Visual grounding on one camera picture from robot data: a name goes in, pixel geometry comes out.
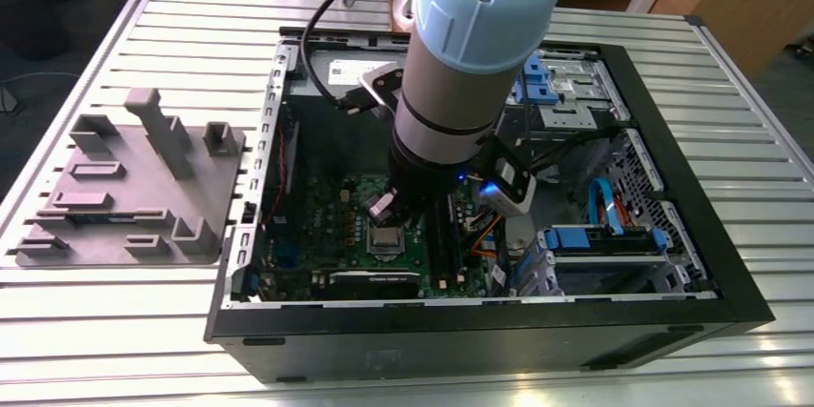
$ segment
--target black cable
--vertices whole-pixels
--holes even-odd
[[[571,135],[562,143],[559,143],[550,150],[539,154],[531,160],[531,165],[529,169],[531,173],[538,173],[545,171],[551,166],[555,165],[557,162],[562,159],[562,157],[577,147],[579,147],[585,142],[591,140],[598,140],[601,138],[611,138],[615,137],[622,132],[622,126],[609,126],[598,131],[593,132],[581,132]]]
[[[303,31],[303,38],[300,40],[300,60],[303,61],[303,65],[306,67],[306,75],[308,76],[310,80],[312,81],[314,85],[316,86],[316,90],[319,91],[322,96],[326,99],[329,99],[329,102],[331,102],[334,104],[334,106],[338,109],[341,109],[342,106],[341,106],[339,100],[334,97],[334,95],[326,88],[326,85],[322,84],[322,81],[319,81],[319,77],[316,76],[316,72],[314,71],[314,66],[311,64],[311,56],[308,54],[308,41],[311,40],[311,34],[314,31],[314,27],[316,26],[316,23],[319,22],[319,18],[322,18],[322,15],[324,14],[326,10],[331,7],[334,2],[337,2],[337,0],[326,0],[322,3],[322,5],[319,6],[319,9],[316,9],[316,12],[314,13],[314,16],[311,18],[311,21],[308,22],[308,25],[306,26],[306,30]]]

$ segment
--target blue drive bracket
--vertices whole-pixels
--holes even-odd
[[[529,91],[529,102],[534,105],[555,105],[559,102],[559,95],[551,89],[549,85],[549,69],[539,60],[539,55],[534,53],[526,65],[523,66],[523,73],[526,74],[526,88]],[[518,103],[526,104],[526,98],[523,96],[522,79],[514,84],[514,93]]]

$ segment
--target blue latch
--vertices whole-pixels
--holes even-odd
[[[529,92],[529,102],[534,105],[554,105],[559,102],[559,95],[553,91],[549,86],[549,69],[539,60],[539,56],[533,54],[526,61],[523,66],[523,73],[526,74],[526,89]],[[514,84],[514,93],[518,103],[526,104],[526,98],[523,96],[522,78]]]
[[[583,228],[557,228],[557,236],[562,248],[590,248]]]
[[[559,239],[557,238],[557,232],[551,229],[543,231],[543,235],[546,236],[546,248],[549,250],[555,250],[559,248]]]
[[[657,242],[657,247],[659,247],[659,253],[663,253],[669,247],[669,241],[666,238],[666,232],[659,228],[653,229],[653,241]]]

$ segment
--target aluminum table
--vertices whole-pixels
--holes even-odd
[[[2,253],[28,233],[80,113],[135,123],[156,87],[186,126],[251,130],[280,26],[322,0],[128,0],[0,207]],[[341,3],[323,26],[390,29],[389,1]],[[682,17],[558,10],[551,40],[623,45],[777,321],[635,370],[260,384],[203,342],[216,266],[28,270],[0,258],[0,402],[192,401],[292,406],[814,403],[814,169],[703,27]],[[248,134],[248,144],[254,133]],[[244,183],[238,183],[239,193]],[[231,217],[239,219],[239,208]]]

